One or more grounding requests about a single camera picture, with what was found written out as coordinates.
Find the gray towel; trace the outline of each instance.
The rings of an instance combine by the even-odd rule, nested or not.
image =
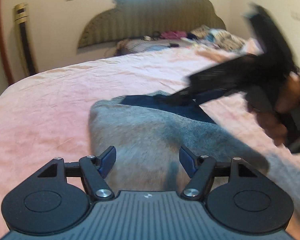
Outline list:
[[[189,177],[179,162],[184,145],[196,155],[210,155],[227,162],[241,157],[259,170],[267,160],[216,124],[194,121],[177,114],[139,106],[121,105],[124,97],[96,102],[90,111],[91,150],[100,155],[109,146],[117,160],[106,178],[120,190],[180,192]],[[225,183],[217,179],[215,186]]]

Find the black small object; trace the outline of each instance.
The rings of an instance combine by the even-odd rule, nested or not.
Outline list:
[[[280,89],[290,72],[298,69],[288,44],[268,12],[261,6],[254,7],[256,13],[246,18],[264,54],[247,54],[189,76],[190,86],[168,97],[167,103],[186,105],[198,95],[215,89],[225,90],[220,96],[245,91],[246,100],[255,109],[277,116],[288,130],[284,145],[292,154],[300,153],[300,106],[287,114],[275,111]]]
[[[170,48],[178,48],[178,47],[180,47],[180,45],[179,45],[178,43],[170,42],[170,43],[169,43],[169,47],[170,47]]]
[[[179,159],[191,178],[179,196],[122,191],[116,197],[104,181],[116,160],[113,146],[76,163],[53,159],[2,201],[11,230],[2,240],[292,240],[284,231],[291,198],[247,162],[221,163],[186,147]],[[81,177],[86,194],[67,176]],[[210,192],[214,178],[226,176],[229,182]]]

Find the pink cloth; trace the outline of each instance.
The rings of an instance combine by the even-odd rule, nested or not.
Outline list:
[[[187,37],[187,33],[184,31],[164,32],[161,33],[160,36],[161,39],[167,39],[167,40],[173,40],[173,39],[180,40],[181,38],[186,38],[186,37]]]
[[[52,158],[75,162],[91,154],[88,115],[94,102],[156,90],[172,93],[187,85],[185,76],[215,64],[196,51],[176,48],[85,62],[10,86],[0,97],[0,205],[10,190]],[[240,95],[203,108],[256,150],[280,151],[245,111]],[[82,188],[80,179],[68,182]],[[7,231],[0,212],[0,237]]]

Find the dark blue fabric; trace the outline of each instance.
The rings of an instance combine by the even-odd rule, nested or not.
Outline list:
[[[123,105],[128,106],[141,106],[148,107],[152,109],[158,109],[170,113],[174,113],[192,120],[200,122],[215,123],[194,101],[188,106],[171,106],[164,103],[164,100],[158,100],[164,98],[164,95],[156,96],[126,96],[126,98],[121,102]]]

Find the headboard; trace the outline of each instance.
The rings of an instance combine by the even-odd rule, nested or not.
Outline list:
[[[225,29],[209,0],[117,0],[114,9],[95,16],[84,28],[78,47],[154,32],[186,31],[207,25]]]

